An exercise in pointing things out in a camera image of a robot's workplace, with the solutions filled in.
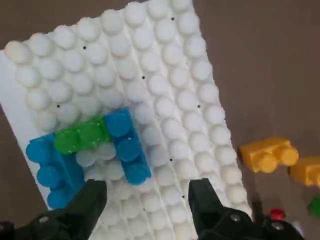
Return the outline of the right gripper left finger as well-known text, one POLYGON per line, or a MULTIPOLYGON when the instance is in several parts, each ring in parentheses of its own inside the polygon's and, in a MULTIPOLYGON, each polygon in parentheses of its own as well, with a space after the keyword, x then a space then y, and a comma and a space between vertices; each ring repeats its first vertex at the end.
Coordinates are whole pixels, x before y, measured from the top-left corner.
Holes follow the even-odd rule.
POLYGON ((16 228, 0 222, 2 240, 87 240, 107 204, 107 183, 88 180, 65 208, 44 212, 16 228))

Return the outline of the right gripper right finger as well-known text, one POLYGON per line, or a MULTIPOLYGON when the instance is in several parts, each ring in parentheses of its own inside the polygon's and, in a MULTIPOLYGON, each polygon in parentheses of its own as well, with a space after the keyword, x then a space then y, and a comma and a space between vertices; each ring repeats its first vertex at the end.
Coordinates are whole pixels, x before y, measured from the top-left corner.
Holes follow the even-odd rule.
POLYGON ((265 215, 259 201, 253 218, 243 210, 223 206, 207 178, 189 182, 188 203, 199 240, 303 240, 289 222, 265 215))

